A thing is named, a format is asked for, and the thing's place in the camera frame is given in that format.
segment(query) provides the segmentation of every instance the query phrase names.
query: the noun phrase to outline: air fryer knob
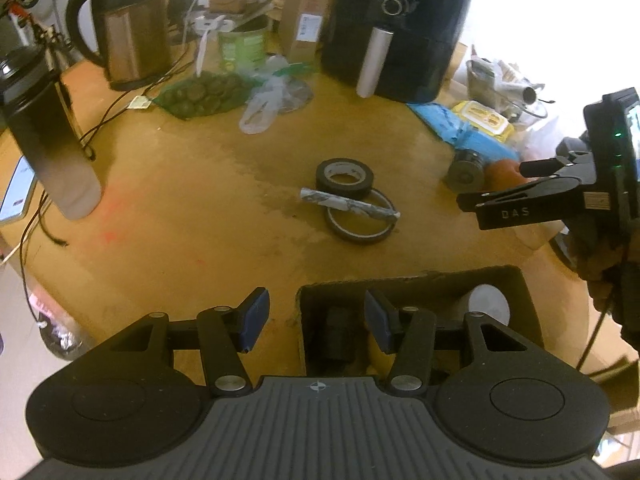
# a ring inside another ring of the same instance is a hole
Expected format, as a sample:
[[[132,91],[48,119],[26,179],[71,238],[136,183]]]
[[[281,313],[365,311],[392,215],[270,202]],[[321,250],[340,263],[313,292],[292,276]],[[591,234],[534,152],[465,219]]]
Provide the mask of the air fryer knob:
[[[398,14],[402,14],[405,9],[405,0],[384,0],[382,2],[382,12],[387,16],[397,16]]]

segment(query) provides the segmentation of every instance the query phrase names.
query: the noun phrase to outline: air fryer handle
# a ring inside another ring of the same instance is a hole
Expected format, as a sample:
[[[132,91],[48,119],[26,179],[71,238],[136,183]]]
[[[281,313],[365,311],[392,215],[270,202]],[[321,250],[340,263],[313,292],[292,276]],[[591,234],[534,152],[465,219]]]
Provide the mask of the air fryer handle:
[[[356,93],[360,97],[371,97],[376,92],[393,36],[388,30],[373,27],[356,85]]]
[[[87,46],[82,34],[80,33],[80,9],[87,1],[88,0],[69,0],[65,13],[66,30],[68,31],[73,44],[85,58],[98,66],[104,66],[104,60]]]

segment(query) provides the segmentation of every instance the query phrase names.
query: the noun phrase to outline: green can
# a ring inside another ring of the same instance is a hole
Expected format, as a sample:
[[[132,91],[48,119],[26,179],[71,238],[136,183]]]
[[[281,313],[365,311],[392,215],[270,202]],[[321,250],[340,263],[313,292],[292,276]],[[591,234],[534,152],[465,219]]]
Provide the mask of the green can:
[[[255,70],[266,58],[269,19],[258,16],[232,32],[218,33],[221,67],[228,72]]]

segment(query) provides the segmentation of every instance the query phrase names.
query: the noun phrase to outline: table surface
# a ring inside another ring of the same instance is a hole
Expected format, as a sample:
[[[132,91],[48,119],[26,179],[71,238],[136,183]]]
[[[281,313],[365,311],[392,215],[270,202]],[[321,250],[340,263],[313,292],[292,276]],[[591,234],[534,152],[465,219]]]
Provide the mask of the table surface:
[[[64,80],[83,131],[118,95],[88,62]],[[102,201],[73,222],[51,207],[47,226],[69,246],[36,230],[30,273],[98,341],[152,311],[191,319],[265,286],[271,317],[254,351],[242,357],[256,379],[302,371],[295,296],[303,285],[512,264],[524,272],[546,348],[575,363],[588,332],[584,282],[547,246],[532,250],[543,244],[525,244],[523,232],[479,231],[442,183],[452,148],[409,108],[361,99],[322,74],[309,83],[315,98],[303,110],[277,117],[254,136],[240,131],[241,110],[183,122],[152,107],[105,126],[94,142]],[[450,105],[454,97],[443,91],[439,100]],[[2,134],[0,189],[19,156],[12,136]],[[316,166],[338,156],[368,164],[375,186],[402,213],[385,242],[342,241],[318,206],[300,202],[300,188],[314,186]],[[25,222],[0,234],[14,246]],[[191,352],[176,362],[193,378],[201,373]]]

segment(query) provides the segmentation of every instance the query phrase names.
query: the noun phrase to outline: blue plastic package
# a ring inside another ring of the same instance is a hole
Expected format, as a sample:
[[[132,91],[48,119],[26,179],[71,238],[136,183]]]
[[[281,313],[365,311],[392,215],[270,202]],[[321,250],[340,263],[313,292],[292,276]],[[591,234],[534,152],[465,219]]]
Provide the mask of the blue plastic package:
[[[426,105],[407,105],[442,140],[456,150],[474,150],[488,163],[504,158],[520,161],[518,153],[478,130],[471,123],[460,119],[447,107],[436,103]]]

